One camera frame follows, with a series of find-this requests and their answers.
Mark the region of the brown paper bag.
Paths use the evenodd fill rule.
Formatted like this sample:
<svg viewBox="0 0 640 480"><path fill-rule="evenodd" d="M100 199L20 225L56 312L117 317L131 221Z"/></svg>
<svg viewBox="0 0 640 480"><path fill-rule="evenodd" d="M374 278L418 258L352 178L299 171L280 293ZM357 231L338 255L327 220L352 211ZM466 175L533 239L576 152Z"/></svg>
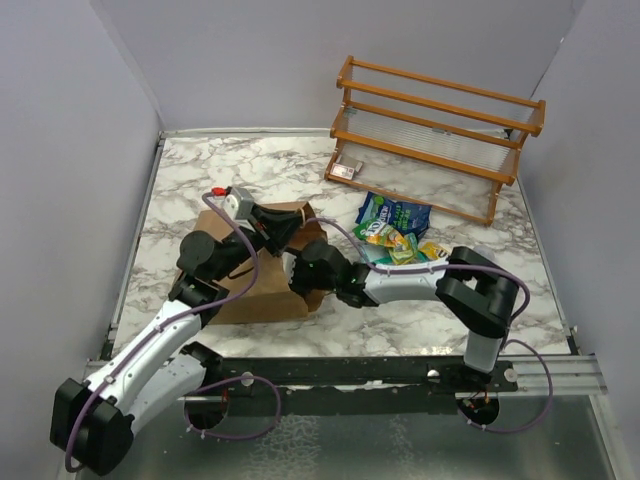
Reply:
<svg viewBox="0 0 640 480"><path fill-rule="evenodd" d="M300 210L303 225L290 240L284 252L301 250L317 238L327 238L322 227L313 223L315 212L307 202L260 205L283 211ZM223 211L202 211L192 232L180 243L178 274L168 294L172 302L189 308L206 305L198 313L203 326L283 322L305 318L316 311L327 292L314 291L304 297L293 292L282 267L281 255L271 255L265 247L255 252L245 232L256 232L252 215L247 224L233 226ZM252 258L241 265L222 265L219 247L232 232L238 233L249 247Z"/></svg>

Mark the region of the green snack packet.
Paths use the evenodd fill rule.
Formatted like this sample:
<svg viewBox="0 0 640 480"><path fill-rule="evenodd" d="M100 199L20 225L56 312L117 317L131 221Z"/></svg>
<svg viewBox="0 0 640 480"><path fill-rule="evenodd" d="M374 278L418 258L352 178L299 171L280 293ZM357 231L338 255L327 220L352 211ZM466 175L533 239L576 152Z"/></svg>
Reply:
<svg viewBox="0 0 640 480"><path fill-rule="evenodd" d="M390 251L385 247L366 244L361 246L361 250L365 254L368 261L379 265L411 265L428 263L423 262L420 259L418 252L411 259L401 260L399 263L397 263L392 257Z"/></svg>

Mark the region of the green yellow snack bag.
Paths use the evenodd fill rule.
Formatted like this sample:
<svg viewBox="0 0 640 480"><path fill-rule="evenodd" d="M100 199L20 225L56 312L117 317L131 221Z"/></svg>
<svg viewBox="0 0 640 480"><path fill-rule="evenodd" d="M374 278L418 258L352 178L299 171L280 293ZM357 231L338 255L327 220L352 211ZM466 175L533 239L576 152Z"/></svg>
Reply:
<svg viewBox="0 0 640 480"><path fill-rule="evenodd" d="M411 259L418 252L417 238L413 233L402 235L379 219L358 224L353 229L353 234L362 245L371 244L387 248L397 263Z"/></svg>

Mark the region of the blue Bonk snack bag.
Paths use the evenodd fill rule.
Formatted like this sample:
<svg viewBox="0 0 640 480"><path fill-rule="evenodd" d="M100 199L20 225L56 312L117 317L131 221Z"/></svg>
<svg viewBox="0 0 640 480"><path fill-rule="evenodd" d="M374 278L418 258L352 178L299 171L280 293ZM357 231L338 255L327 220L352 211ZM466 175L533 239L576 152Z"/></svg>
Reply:
<svg viewBox="0 0 640 480"><path fill-rule="evenodd" d="M368 192L364 203L358 209L355 223L379 219L402 235L413 233L420 238L430 227L431 209L430 205L393 200Z"/></svg>

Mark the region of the yellow candy packet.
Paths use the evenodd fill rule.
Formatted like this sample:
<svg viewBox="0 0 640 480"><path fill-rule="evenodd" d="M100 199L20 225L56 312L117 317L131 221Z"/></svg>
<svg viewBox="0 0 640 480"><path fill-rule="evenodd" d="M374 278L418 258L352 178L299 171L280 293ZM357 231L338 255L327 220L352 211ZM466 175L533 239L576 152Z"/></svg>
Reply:
<svg viewBox="0 0 640 480"><path fill-rule="evenodd" d="M450 255L450 251L448 249L430 241L421 242L418 245L418 253L423 262L446 259Z"/></svg>

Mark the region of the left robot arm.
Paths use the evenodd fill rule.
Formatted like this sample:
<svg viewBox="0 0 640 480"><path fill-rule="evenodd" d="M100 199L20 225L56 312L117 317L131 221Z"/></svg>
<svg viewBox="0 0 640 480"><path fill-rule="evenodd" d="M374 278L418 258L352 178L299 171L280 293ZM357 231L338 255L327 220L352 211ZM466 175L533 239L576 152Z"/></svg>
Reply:
<svg viewBox="0 0 640 480"><path fill-rule="evenodd" d="M137 433L180 396L206 395L220 385L221 371L178 349L200 332L221 307L248 292L232 294L221 280L258 253L279 257L305 225L303 210L269 209L252 201L212 206L231 229L221 240L194 230L180 244L174 281L154 319L114 359L83 381L65 380L54 394L50 441L64 453L65 469L106 475L124 459Z"/></svg>

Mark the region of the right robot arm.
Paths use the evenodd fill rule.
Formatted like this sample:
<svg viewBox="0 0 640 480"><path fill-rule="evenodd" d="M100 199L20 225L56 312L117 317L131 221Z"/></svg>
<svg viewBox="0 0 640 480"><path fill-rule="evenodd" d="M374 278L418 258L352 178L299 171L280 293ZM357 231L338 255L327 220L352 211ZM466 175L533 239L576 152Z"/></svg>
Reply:
<svg viewBox="0 0 640 480"><path fill-rule="evenodd" d="M516 276L467 247L427 264L377 266L351 262L320 239L301 250L287 249L283 269L298 295L328 292L352 308L398 301L443 303L469 331L459 378L472 391L494 381L517 295L525 290Z"/></svg>

